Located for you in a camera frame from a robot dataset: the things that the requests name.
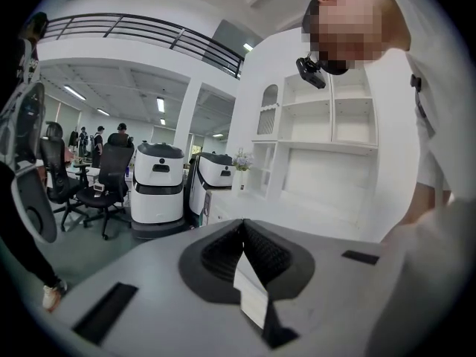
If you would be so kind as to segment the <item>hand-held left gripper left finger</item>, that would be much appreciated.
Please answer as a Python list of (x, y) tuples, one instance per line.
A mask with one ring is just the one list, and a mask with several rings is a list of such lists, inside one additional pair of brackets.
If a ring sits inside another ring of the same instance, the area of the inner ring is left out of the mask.
[(138, 291), (101, 344), (111, 356), (261, 356), (263, 343), (237, 305), (208, 303), (184, 284), (179, 257), (219, 222), (145, 242), (75, 286), (54, 311), (67, 329), (116, 283)]

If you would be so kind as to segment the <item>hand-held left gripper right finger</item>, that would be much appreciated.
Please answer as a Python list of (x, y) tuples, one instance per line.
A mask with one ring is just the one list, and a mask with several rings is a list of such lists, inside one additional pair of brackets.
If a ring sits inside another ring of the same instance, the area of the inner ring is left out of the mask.
[(365, 337), (396, 285), (404, 254), (383, 246), (244, 221), (250, 268), (244, 313), (252, 330), (245, 356), (302, 347), (304, 338), (356, 331)]

